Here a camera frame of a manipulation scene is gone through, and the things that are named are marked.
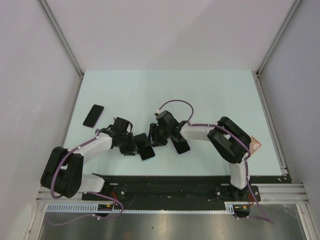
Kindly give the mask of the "black phone teal edge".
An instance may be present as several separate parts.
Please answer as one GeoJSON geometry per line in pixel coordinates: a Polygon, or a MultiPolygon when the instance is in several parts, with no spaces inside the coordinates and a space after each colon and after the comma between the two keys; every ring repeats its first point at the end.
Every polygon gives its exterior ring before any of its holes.
{"type": "Polygon", "coordinates": [[[146,145],[148,137],[145,133],[135,135],[133,140],[142,161],[148,161],[156,156],[153,147],[151,145],[146,145]]]}

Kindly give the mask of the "blue phone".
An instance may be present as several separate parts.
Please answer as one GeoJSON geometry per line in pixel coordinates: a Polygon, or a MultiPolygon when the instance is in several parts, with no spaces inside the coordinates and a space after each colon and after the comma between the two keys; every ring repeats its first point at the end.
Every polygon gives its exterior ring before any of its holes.
{"type": "Polygon", "coordinates": [[[187,141],[175,141],[174,139],[171,139],[171,142],[178,155],[182,155],[191,150],[187,141]]]}

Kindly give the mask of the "black phone purple edge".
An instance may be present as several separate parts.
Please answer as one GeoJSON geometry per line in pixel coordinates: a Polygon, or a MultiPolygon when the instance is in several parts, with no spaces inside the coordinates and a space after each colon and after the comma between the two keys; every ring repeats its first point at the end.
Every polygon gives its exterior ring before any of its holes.
{"type": "Polygon", "coordinates": [[[103,106],[94,104],[84,119],[82,125],[88,128],[95,127],[104,109],[105,108],[103,106]]]}

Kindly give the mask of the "pink phone case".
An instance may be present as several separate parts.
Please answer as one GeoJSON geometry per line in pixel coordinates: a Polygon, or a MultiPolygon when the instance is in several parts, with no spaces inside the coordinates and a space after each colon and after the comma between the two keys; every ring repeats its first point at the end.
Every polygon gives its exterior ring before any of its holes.
{"type": "Polygon", "coordinates": [[[253,155],[255,152],[257,152],[262,144],[253,136],[250,136],[250,144],[249,144],[249,150],[250,150],[250,154],[253,155]]]}

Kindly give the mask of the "light blue phone case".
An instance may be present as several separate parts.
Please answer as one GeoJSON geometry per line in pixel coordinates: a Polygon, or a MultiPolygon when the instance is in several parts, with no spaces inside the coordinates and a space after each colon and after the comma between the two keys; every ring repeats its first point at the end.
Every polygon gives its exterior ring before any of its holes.
{"type": "Polygon", "coordinates": [[[143,162],[148,162],[148,161],[154,159],[155,157],[156,157],[155,155],[148,156],[148,157],[141,157],[141,160],[142,160],[143,162]]]}

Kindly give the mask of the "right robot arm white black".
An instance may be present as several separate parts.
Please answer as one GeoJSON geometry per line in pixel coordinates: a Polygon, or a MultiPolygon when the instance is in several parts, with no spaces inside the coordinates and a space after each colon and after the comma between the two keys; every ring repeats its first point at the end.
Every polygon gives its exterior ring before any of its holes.
{"type": "Polygon", "coordinates": [[[231,196],[237,201],[248,196],[250,176],[247,160],[251,156],[251,138],[230,118],[223,116],[216,123],[179,122],[165,110],[156,115],[156,121],[149,126],[146,146],[165,146],[168,139],[176,143],[209,141],[229,164],[231,196]]]}

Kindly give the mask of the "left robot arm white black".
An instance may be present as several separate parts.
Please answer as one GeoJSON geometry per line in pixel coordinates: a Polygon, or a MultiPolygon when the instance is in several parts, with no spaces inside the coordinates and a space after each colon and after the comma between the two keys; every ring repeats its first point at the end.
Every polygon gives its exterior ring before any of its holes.
{"type": "Polygon", "coordinates": [[[48,158],[40,184],[53,199],[72,198],[77,193],[93,193],[98,199],[110,196],[107,180],[97,174],[84,174],[83,168],[99,154],[118,148],[124,156],[136,153],[133,124],[117,117],[108,127],[97,129],[94,137],[74,148],[55,147],[48,158]]]}

